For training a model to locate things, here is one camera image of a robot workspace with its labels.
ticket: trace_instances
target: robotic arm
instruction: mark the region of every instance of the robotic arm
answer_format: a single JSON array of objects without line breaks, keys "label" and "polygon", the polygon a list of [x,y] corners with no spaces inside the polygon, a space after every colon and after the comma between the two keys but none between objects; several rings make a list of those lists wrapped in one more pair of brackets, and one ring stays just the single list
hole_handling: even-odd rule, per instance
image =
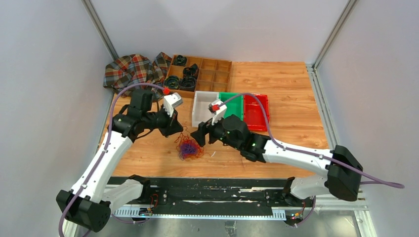
[{"label": "robotic arm", "polygon": [[[148,200],[150,180],[138,175],[130,176],[123,184],[106,193],[104,191],[119,160],[144,129],[158,128],[166,137],[183,131],[183,126],[177,121],[175,110],[183,103],[179,94],[166,95],[163,98],[162,109],[158,112],[149,112],[153,96],[153,92],[143,89],[132,92],[130,104],[123,106],[121,111],[112,118],[112,136],[99,165],[95,167],[105,149],[109,131],[87,170],[71,190],[61,190],[58,193],[56,201],[64,212],[70,200],[77,195],[80,186],[83,187],[66,214],[67,220],[98,232],[106,225],[111,213],[116,209],[134,199]],[[88,179],[89,181],[83,184],[93,169],[94,172]]]},{"label": "robotic arm", "polygon": [[[211,103],[210,110],[214,105],[221,105],[221,101]],[[238,150],[250,161],[289,164],[316,173],[307,178],[291,177],[287,180],[281,196],[277,198],[290,205],[322,194],[332,194],[346,201],[357,199],[361,175],[324,159],[332,154],[333,159],[362,171],[362,166],[346,147],[337,145],[334,150],[319,150],[276,140],[283,146],[279,147],[269,136],[250,132],[246,123],[237,116],[222,118],[226,109],[222,105],[217,111],[212,111],[213,118],[201,122],[198,130],[191,134],[201,147],[205,145],[205,136],[209,134],[210,144],[221,141],[225,146]]]}]

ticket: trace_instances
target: wooden floor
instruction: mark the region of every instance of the wooden floor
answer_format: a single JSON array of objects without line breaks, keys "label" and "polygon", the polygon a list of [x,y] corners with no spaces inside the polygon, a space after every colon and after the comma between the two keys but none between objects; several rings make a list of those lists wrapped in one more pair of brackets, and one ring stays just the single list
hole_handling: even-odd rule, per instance
[{"label": "wooden floor", "polygon": [[[231,74],[232,92],[268,95],[270,126],[276,139],[311,148],[327,148],[310,79],[304,63],[236,62]],[[115,112],[128,104],[129,98],[117,102]],[[191,126],[193,99],[184,98],[177,108],[179,122]],[[115,169],[115,176],[132,174],[144,177],[220,177],[220,178],[288,178],[312,173],[283,164],[250,162],[239,152],[221,142],[205,146],[203,157],[180,160],[174,141],[178,135],[163,137],[155,130],[137,140]]]}]

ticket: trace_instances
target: tartan fabric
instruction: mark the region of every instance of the tartan fabric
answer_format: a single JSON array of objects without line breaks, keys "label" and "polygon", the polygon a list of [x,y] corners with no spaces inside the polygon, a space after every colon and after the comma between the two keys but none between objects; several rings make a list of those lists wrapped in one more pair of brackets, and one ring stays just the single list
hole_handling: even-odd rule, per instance
[{"label": "tartan fabric", "polygon": [[[148,82],[163,86],[171,58],[161,52],[154,59],[153,63],[140,54],[132,54],[123,56],[114,62],[106,65],[103,87],[112,89],[115,93],[119,93],[125,87],[139,83]],[[138,89],[135,87],[126,91],[122,96],[126,97],[132,91]],[[144,89],[155,92],[157,100],[163,97],[163,92],[151,86],[143,86]]]}]

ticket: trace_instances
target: white wall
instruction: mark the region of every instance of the white wall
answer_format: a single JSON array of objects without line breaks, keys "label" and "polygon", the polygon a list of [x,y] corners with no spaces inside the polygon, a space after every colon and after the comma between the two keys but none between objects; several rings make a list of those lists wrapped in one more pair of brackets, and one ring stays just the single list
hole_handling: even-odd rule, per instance
[{"label": "white wall", "polygon": [[57,236],[55,202],[92,159],[112,61],[80,0],[0,7],[0,236]]},{"label": "white wall", "polygon": [[319,69],[340,143],[406,185],[362,187],[380,237],[419,232],[418,15],[415,0],[359,1]]},{"label": "white wall", "polygon": [[347,0],[93,0],[119,56],[312,63]]}]

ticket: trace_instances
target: green plastic bin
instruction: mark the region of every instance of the green plastic bin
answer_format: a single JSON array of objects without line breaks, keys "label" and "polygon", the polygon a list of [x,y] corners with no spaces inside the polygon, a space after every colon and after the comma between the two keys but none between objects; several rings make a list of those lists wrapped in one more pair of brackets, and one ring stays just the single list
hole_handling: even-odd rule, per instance
[{"label": "green plastic bin", "polygon": [[[238,93],[231,93],[231,92],[220,92],[219,98],[222,102],[226,101],[230,97],[237,95]],[[244,98],[243,96],[237,97],[234,100],[228,102],[226,104],[227,111],[225,112],[224,118],[235,115],[240,118],[241,121],[243,121],[244,117]]]}]

